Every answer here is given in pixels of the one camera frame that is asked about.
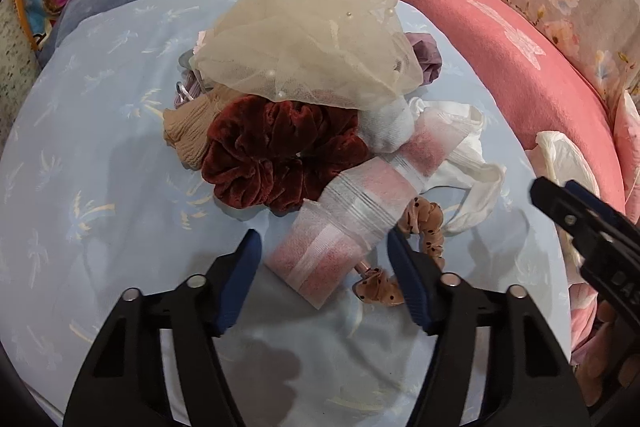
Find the person right hand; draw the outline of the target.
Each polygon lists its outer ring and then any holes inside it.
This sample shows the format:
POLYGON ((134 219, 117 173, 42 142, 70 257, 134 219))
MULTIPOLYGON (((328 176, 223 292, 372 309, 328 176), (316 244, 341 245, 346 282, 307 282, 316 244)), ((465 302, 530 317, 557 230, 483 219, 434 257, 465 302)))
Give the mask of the person right hand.
POLYGON ((586 343, 575 372, 587 407, 594 407, 612 389, 628 389, 639 378, 639 334, 634 326, 604 300, 597 319, 600 327, 586 343))

